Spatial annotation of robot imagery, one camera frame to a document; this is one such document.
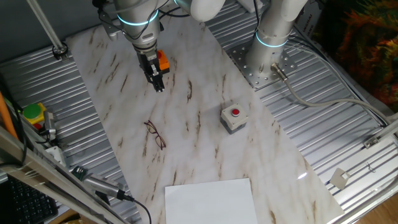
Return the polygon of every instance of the colorful fabric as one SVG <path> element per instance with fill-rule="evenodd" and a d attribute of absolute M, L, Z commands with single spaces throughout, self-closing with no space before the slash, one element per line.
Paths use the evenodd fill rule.
<path fill-rule="evenodd" d="M 398 112 L 398 0 L 329 0 L 318 27 L 314 37 L 324 49 Z"/>

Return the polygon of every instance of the white paper sheet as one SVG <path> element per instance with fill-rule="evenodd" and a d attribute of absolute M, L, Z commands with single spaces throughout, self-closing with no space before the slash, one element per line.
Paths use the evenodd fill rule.
<path fill-rule="evenodd" d="M 250 180 L 165 188 L 166 224 L 257 224 Z"/>

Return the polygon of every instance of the green object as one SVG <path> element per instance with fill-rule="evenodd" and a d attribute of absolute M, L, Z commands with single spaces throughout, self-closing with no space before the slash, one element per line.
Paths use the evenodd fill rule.
<path fill-rule="evenodd" d="M 27 119 L 34 119 L 40 115 L 42 109 L 37 104 L 31 104 L 24 109 L 24 116 Z"/>

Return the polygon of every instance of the gray cable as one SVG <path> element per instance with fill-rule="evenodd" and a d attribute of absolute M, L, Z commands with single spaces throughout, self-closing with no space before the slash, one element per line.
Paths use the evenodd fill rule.
<path fill-rule="evenodd" d="M 362 100 L 357 100 L 357 99 L 351 99 L 351 98 L 343 98 L 343 99 L 337 99 L 337 100 L 330 100 L 330 101 L 326 101 L 326 102 L 321 102 L 321 103 L 310 103 L 307 102 L 303 99 L 301 99 L 296 92 L 293 90 L 292 86 L 290 85 L 288 80 L 285 80 L 284 82 L 287 86 L 287 88 L 290 90 L 290 92 L 292 93 L 292 95 L 294 97 L 296 97 L 296 99 L 304 105 L 307 106 L 313 106 L 313 107 L 320 107 L 320 106 L 328 106 L 328 105 L 332 105 L 335 103 L 344 103 L 344 102 L 350 102 L 350 103 L 356 103 L 362 106 L 365 106 L 367 108 L 369 108 L 371 111 L 373 111 L 375 114 L 377 114 L 381 119 L 384 120 L 384 122 L 386 122 L 388 125 L 391 124 L 391 122 L 388 120 L 388 118 L 382 113 L 380 112 L 378 109 L 376 109 L 375 107 L 373 107 L 372 105 L 370 105 L 369 103 L 365 103 Z"/>

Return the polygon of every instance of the orange rod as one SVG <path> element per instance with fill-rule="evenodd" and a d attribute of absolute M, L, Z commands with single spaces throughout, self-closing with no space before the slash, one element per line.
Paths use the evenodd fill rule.
<path fill-rule="evenodd" d="M 4 120 L 4 124 L 6 125 L 7 131 L 10 134 L 12 134 L 16 139 L 18 139 L 18 135 L 15 132 L 14 125 L 12 124 L 12 121 L 11 121 L 10 112 L 8 111 L 7 104 L 4 101 L 4 98 L 2 97 L 1 93 L 0 93 L 0 113 L 1 113 L 2 119 Z"/>

